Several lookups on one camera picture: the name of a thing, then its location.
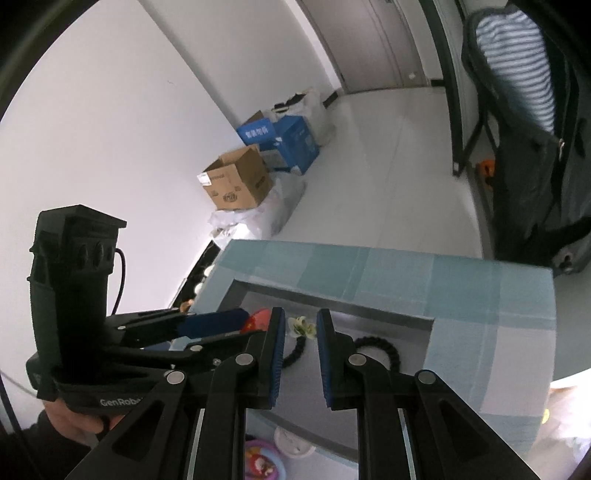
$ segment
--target orange object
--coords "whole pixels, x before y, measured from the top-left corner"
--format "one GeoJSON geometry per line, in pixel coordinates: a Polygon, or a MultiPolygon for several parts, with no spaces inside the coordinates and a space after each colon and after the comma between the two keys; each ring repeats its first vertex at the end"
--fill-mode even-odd
{"type": "Polygon", "coordinates": [[[483,160],[477,164],[478,173],[484,178],[486,185],[492,189],[492,179],[495,176],[495,161],[494,160],[483,160]]]}

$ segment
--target metal rivet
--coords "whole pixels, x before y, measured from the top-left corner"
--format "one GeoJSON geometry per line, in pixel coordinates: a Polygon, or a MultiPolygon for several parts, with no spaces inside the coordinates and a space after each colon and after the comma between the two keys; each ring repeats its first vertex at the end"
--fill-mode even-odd
{"type": "Polygon", "coordinates": [[[424,383],[425,385],[433,385],[437,377],[433,372],[429,370],[423,370],[417,375],[419,382],[424,383]]]}
{"type": "Polygon", "coordinates": [[[354,353],[349,357],[349,363],[351,365],[356,365],[357,367],[365,365],[366,361],[367,359],[365,358],[365,355],[361,355],[361,353],[354,353]]]}
{"type": "Polygon", "coordinates": [[[249,353],[241,353],[236,357],[238,365],[250,365],[254,361],[254,357],[249,353]]]}
{"type": "Polygon", "coordinates": [[[170,372],[166,377],[166,381],[171,385],[178,385],[184,380],[184,373],[175,370],[174,372],[170,372]]]}

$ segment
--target striped fabric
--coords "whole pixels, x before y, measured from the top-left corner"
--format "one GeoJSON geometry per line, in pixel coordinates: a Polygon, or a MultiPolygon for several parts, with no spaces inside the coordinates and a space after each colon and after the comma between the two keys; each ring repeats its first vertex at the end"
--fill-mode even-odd
{"type": "Polygon", "coordinates": [[[522,11],[491,15],[476,27],[476,42],[515,109],[554,133],[554,91],[544,38],[522,11]]]}

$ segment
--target baseboard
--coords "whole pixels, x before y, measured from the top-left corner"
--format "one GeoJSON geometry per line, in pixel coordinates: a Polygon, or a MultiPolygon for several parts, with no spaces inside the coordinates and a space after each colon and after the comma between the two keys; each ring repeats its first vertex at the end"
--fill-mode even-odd
{"type": "Polygon", "coordinates": [[[329,97],[322,102],[322,104],[324,105],[324,108],[328,108],[331,106],[331,104],[339,97],[339,94],[337,93],[337,91],[335,90],[334,92],[332,92],[329,97]]]}

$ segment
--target red object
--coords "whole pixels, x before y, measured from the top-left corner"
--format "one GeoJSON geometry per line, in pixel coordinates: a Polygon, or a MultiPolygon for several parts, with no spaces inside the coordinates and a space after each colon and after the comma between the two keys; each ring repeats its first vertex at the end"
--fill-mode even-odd
{"type": "Polygon", "coordinates": [[[267,331],[269,328],[269,321],[271,320],[271,310],[261,309],[253,313],[240,330],[240,333],[250,332],[252,330],[263,330],[267,331]]]}

